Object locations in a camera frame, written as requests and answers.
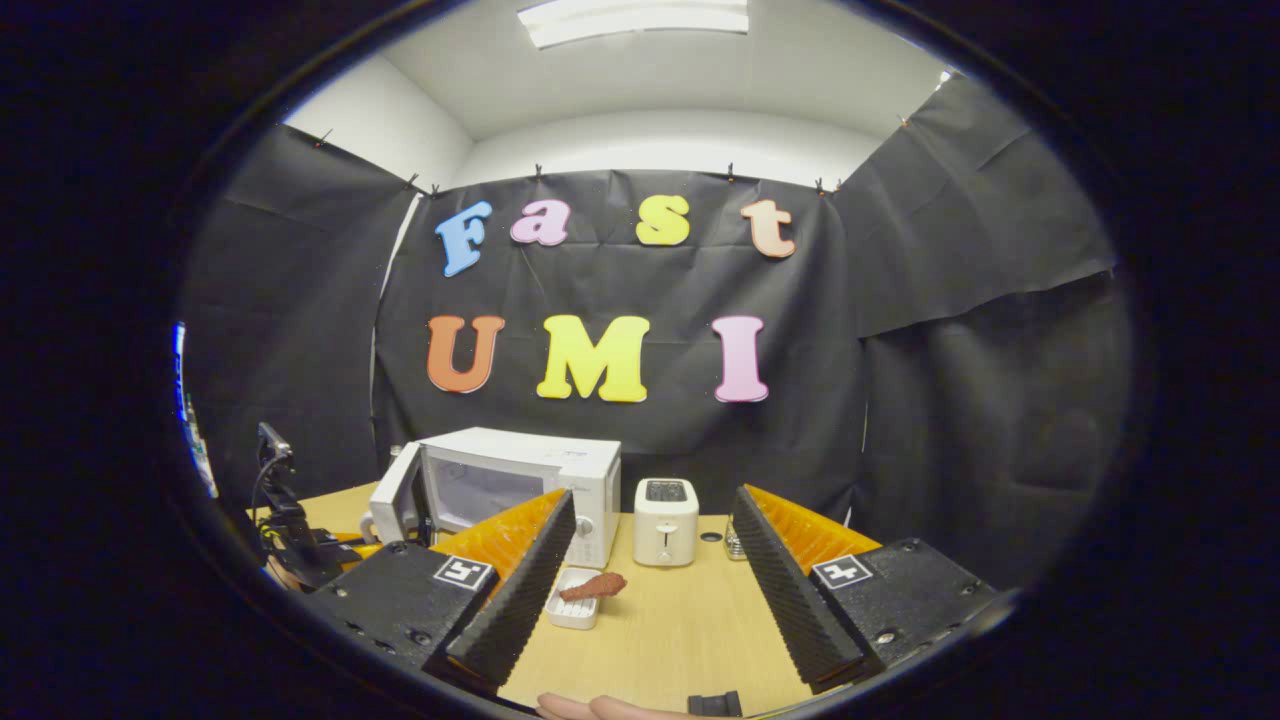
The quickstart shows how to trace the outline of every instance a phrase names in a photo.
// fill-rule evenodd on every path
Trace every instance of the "toaster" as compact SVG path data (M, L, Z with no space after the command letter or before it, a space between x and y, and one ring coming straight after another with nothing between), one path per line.
M689 480L645 478L636 486L635 561L689 565L698 538L698 493Z

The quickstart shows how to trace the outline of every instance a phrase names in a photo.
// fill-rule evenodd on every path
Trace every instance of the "fluorescent light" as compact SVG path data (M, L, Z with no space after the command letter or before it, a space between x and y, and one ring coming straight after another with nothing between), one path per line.
M746 0L552 0L516 15L539 49L644 29L748 29Z

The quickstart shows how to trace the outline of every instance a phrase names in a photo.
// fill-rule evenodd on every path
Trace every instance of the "table surface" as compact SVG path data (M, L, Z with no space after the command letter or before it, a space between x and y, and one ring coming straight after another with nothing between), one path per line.
M374 487L303 500L307 521L358 533ZM723 534L726 521L726 515L703 515L698 532ZM611 694L685 711L689 696L737 691L746 716L813 697L745 560L730 560L722 541L699 539L690 565L636 565L632 533L632 516L623 514L605 570L620 573L627 587L600 601L595 628L557 628L540 614L499 696L536 706L544 692L584 701Z

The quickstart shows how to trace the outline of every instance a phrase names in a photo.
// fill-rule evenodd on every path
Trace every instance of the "finger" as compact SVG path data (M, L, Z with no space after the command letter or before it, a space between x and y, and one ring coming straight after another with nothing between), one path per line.
M600 720L585 702L577 702L556 693L538 696L538 705L559 720Z
M600 696L589 705L599 720L701 720L686 712L649 710L622 702L616 697Z

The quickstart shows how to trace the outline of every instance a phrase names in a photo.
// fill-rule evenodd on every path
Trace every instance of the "white microwave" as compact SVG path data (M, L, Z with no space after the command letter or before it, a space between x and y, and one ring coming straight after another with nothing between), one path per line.
M404 541L425 511L458 532L557 488L573 492L577 528L566 562L604 568L622 509L622 443L468 428L406 445L369 500L362 523Z

